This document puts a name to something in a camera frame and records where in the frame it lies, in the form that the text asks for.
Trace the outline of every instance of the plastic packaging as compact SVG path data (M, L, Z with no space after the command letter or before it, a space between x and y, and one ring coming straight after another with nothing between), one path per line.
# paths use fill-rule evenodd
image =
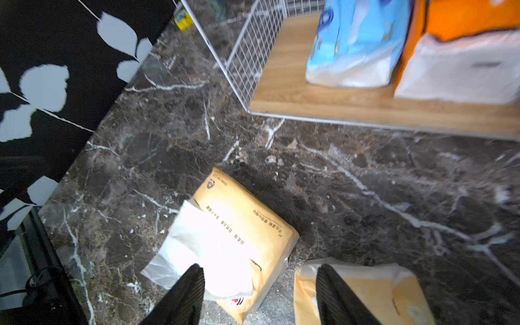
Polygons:
M250 261L253 294L218 301L241 324L248 314L258 310L272 284L285 271L287 258L300 236L234 179L216 168L193 199Z
M518 0L417 0L395 96L514 102L520 89L516 27Z
M157 255L141 271L170 289L193 264L204 269L204 299L217 301L253 293L249 261L211 216L193 200L184 201Z
M327 0L307 62L307 81L331 87L387 85L409 18L409 0Z
M296 325L321 325L316 301L316 275L329 264L382 325L435 325L415 275L397 264L360 266L334 258L315 259L294 275Z

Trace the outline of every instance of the wire rack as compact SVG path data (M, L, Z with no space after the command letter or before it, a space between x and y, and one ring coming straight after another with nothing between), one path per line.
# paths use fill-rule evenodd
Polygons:
M222 62L187 3L188 0L181 1L248 112L283 20L321 12L325 6L325 0L255 0L231 54Z

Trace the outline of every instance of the wooden shelf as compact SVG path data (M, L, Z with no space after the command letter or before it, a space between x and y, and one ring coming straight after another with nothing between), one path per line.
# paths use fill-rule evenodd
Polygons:
M285 19L256 88L253 114L505 139L520 138L520 105L457 104L393 97L377 89L327 88L305 81L319 15Z

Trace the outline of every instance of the dark marble tile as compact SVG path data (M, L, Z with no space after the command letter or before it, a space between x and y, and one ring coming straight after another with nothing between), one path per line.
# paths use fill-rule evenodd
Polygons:
M171 24L40 215L91 324L138 324L139 272L216 166L300 233L246 324L293 324L293 277L326 256L399 263L441 324L518 324L520 145L252 116L202 38ZM233 324L204 303L201 324Z

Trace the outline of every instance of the white leaf print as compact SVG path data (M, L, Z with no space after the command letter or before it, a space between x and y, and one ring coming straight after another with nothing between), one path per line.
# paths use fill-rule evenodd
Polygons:
M139 41L139 45L137 45L137 61L139 61L139 63L142 63L146 59L150 51L152 51L152 47L153 45L148 37Z
M58 183L47 176L40 177L31 186L27 188L27 193L36 205L44 205L53 193Z
M97 30L110 47L135 57L137 35L126 22L103 12L97 23Z
M130 82L134 74L137 72L137 69L139 69L139 62L130 60L130 61L122 61L118 64L118 78Z
M27 203L24 203L18 199L13 199L4 207L4 210L0 213L0 220L5 219L8 215L25 205L27 205ZM9 221L7 222L7 230L16 230L16 228L20 226L20 223L22 223L23 219L29 213L29 210L33 206L33 204L29 204L29 206L26 206L17 213L15 213L15 215L12 216L11 219L9 219Z
M0 68L0 94L10 93L10 92L11 92L11 88L9 88L9 83L7 82L7 79L5 78L5 73L2 70L2 68Z
M30 137L31 115L35 110L32 105L20 105L16 110L5 111L0 124L0 142Z
M20 90L32 106L59 112L67 99L67 66L44 64L26 70L20 79Z

